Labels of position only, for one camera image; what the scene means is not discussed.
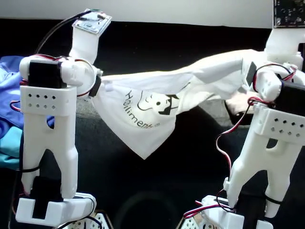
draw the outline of black wire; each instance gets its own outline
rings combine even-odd
[[[61,225],[61,226],[60,226],[59,228],[57,228],[57,229],[63,229],[63,228],[65,228],[66,226],[68,226],[68,225],[70,225],[70,224],[72,224],[72,223],[75,223],[75,221],[67,222],[67,223]]]
[[[87,216],[87,219],[91,219],[92,221],[96,222],[99,225],[99,228],[102,229],[102,224],[99,222],[96,218],[93,218],[91,216]]]
[[[61,21],[60,23],[58,23],[57,25],[55,25],[44,37],[43,39],[41,40],[41,42],[39,43],[36,51],[35,51],[35,54],[38,54],[41,50],[41,48],[43,47],[43,45],[45,44],[45,42],[49,39],[49,37],[52,36],[52,34],[57,31],[61,26],[65,25],[65,24],[68,24],[70,23],[71,21],[74,21],[78,18],[80,18],[81,16],[84,16],[88,13],[91,13],[93,12],[94,10],[88,10],[88,11],[85,11],[85,12],[82,12],[82,13],[79,13],[79,14],[76,14],[75,16],[72,16],[70,18],[67,18],[63,21]]]
[[[284,68],[289,74],[292,73],[292,72],[289,71],[288,68],[286,68],[285,66],[282,66],[281,64],[278,64],[278,63],[270,63],[270,64],[263,65],[263,66],[259,67],[258,69],[256,69],[255,74],[258,72],[258,70],[261,70],[262,68],[268,67],[268,66],[279,66],[279,67]]]
[[[217,195],[216,195],[216,201],[217,201],[217,203],[218,203],[218,205],[223,209],[223,210],[225,210],[226,212],[233,212],[233,210],[234,210],[234,208],[230,208],[230,207],[223,207],[221,204],[220,204],[220,202],[219,202],[219,199],[218,199],[218,197],[219,197],[219,194],[220,193],[222,193],[224,190],[222,189],[222,190],[220,190],[218,193],[217,193]]]

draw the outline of red wire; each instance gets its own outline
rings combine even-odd
[[[49,55],[44,55],[44,54],[35,54],[34,56],[40,56],[49,60],[55,60],[55,57],[49,56]]]
[[[18,108],[18,107],[15,107],[13,104],[16,104],[16,103],[19,103],[20,101],[17,101],[17,100],[13,100],[13,101],[11,101],[10,102],[10,107],[11,107],[11,109],[13,109],[14,111],[18,111],[18,112],[20,112],[21,111],[21,109],[20,108]]]

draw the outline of white cloth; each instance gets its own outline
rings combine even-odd
[[[230,98],[245,81],[243,57],[253,53],[223,53],[171,72],[103,76],[93,105],[108,127],[146,159],[173,132],[178,114],[214,94]]]

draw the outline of plastic part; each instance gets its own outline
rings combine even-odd
[[[77,95],[93,88],[99,72],[100,70],[83,60],[63,61],[61,64],[62,80],[68,85],[77,86]]]
[[[271,62],[295,64],[302,69],[303,58],[298,52],[300,43],[305,42],[305,29],[273,29],[266,43],[265,53]]]
[[[67,85],[61,79],[61,62],[49,60],[31,60],[29,65],[29,86],[64,88]]]
[[[88,227],[88,229],[111,229],[110,226],[107,224],[107,221],[103,214],[98,213],[95,215],[94,218],[102,224],[102,228],[100,228],[100,226],[96,222],[90,221],[90,226]]]
[[[20,198],[16,212],[16,220],[50,227],[84,218],[94,212],[95,198],[90,194],[76,193],[78,198],[64,199],[63,202],[49,202],[45,219],[34,219],[34,199]]]
[[[274,101],[281,92],[282,83],[271,70],[260,70],[256,76],[256,90],[263,100]]]
[[[23,169],[35,168],[46,149],[54,153],[61,169],[61,195],[73,198],[77,189],[78,154],[75,148],[76,88],[63,89],[21,86],[24,113]],[[46,116],[55,116],[50,129]],[[22,174],[25,191],[30,193],[39,171]]]
[[[199,229],[199,226],[197,225],[194,218],[186,219],[184,220],[183,224],[179,229]]]
[[[202,203],[204,206],[215,205],[217,204],[215,200],[216,197],[206,196],[202,199]],[[212,229],[243,229],[244,226],[244,216],[226,212],[222,208],[207,209],[202,211],[201,214],[205,221],[200,224],[200,229],[210,229],[209,227],[204,227],[205,225],[211,225]],[[273,229],[273,226],[269,222],[259,220],[256,229]]]
[[[224,182],[229,205],[234,207],[243,185],[258,171],[267,170],[265,194],[282,201],[290,184],[290,173],[304,143],[305,118],[257,104],[240,156],[233,164],[230,180]],[[268,149],[270,138],[278,140]],[[267,201],[266,217],[273,218],[280,205]]]
[[[72,49],[69,56],[84,58],[90,63],[94,63],[99,37],[109,26],[111,19],[111,16],[106,14],[91,12],[77,20],[73,24]]]

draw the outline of blue cloth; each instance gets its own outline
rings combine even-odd
[[[0,167],[18,169],[19,149],[22,130],[11,127],[6,135],[0,139]]]
[[[5,56],[0,59],[0,138],[12,125],[23,128],[23,114],[10,108],[12,100],[20,100],[19,83],[22,78],[18,69],[22,58]]]

